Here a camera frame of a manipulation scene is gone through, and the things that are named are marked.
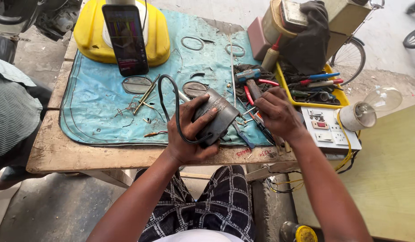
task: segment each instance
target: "plaid pants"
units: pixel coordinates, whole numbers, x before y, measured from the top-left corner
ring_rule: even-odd
[[[134,180],[145,170],[138,170]],[[254,242],[251,201],[241,166],[223,166],[216,170],[197,202],[177,171],[152,212],[139,242],[155,241],[189,229],[222,231],[245,242]]]

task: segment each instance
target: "white cable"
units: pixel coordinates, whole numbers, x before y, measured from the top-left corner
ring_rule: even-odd
[[[234,96],[234,106],[236,107],[236,86],[234,83],[234,67],[233,67],[233,44],[232,44],[232,39],[231,39],[231,35],[227,35],[227,39],[230,42],[230,59],[232,62],[232,83],[233,83],[233,96]]]

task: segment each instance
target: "phone screen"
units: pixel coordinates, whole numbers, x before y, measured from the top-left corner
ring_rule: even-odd
[[[148,73],[139,9],[132,5],[104,5],[103,16],[121,75]]]

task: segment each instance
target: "light bulb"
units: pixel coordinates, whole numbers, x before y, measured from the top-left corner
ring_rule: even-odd
[[[394,87],[378,87],[368,93],[368,96],[356,106],[356,115],[373,112],[388,112],[402,103],[402,94]]]

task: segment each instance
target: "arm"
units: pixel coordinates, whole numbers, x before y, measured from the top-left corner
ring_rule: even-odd
[[[216,108],[191,122],[194,111],[209,99],[200,96],[180,106],[182,132],[190,140],[216,115]],[[169,144],[158,159],[126,190],[92,230],[87,241],[137,241],[167,184],[179,166],[202,161],[216,155],[219,142],[202,149],[182,140],[177,132],[176,117],[167,124]]]
[[[339,176],[300,123],[284,91],[271,88],[254,102],[265,126],[288,141],[296,155],[312,209],[326,241],[372,241],[365,222]]]

